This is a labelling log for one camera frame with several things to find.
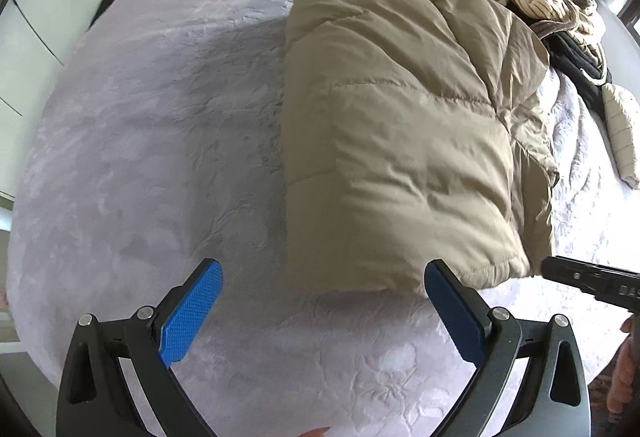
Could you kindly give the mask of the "person's left hand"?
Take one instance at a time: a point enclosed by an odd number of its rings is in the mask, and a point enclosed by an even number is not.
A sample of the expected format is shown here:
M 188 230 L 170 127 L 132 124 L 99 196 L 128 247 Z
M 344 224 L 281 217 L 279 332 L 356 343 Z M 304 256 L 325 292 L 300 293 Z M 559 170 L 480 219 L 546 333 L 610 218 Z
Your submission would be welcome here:
M 329 427 L 314 428 L 314 429 L 311 429 L 310 431 L 305 431 L 303 434 L 300 434 L 298 437 L 324 437 L 329 430 L 330 430 Z

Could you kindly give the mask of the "person's right hand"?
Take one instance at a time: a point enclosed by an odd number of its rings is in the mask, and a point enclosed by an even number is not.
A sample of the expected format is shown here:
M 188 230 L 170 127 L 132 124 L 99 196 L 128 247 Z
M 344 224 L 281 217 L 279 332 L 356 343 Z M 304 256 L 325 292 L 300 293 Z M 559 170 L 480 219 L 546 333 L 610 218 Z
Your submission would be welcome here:
M 606 398 L 608 411 L 613 414 L 622 414 L 626 405 L 631 401 L 634 395 L 632 383 L 634 383 L 634 375 L 637 370 L 637 367 L 634 365 L 634 359 L 632 359 L 631 356 L 632 337 L 630 333 L 632 329 L 632 318 L 628 318 L 620 329 L 623 333 L 627 333 L 628 336 L 618 350 L 612 375 L 612 384 L 608 392 L 608 397 Z

